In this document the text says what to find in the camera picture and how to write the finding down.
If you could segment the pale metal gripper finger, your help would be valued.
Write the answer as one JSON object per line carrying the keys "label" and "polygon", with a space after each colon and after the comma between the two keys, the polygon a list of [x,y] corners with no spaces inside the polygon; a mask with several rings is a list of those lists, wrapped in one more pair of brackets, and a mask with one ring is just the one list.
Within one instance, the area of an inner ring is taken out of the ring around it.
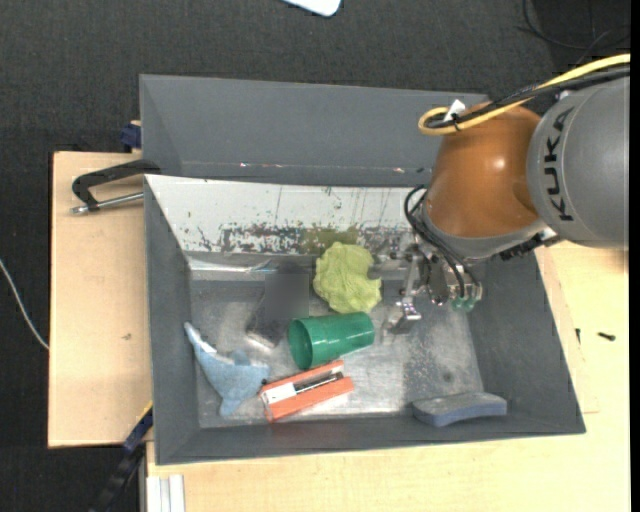
{"label": "pale metal gripper finger", "polygon": [[373,263],[370,267],[371,279],[404,279],[410,269],[406,259],[387,259]]}
{"label": "pale metal gripper finger", "polygon": [[410,333],[421,319],[422,314],[413,300],[405,298],[388,309],[385,328],[390,334],[405,335]]}

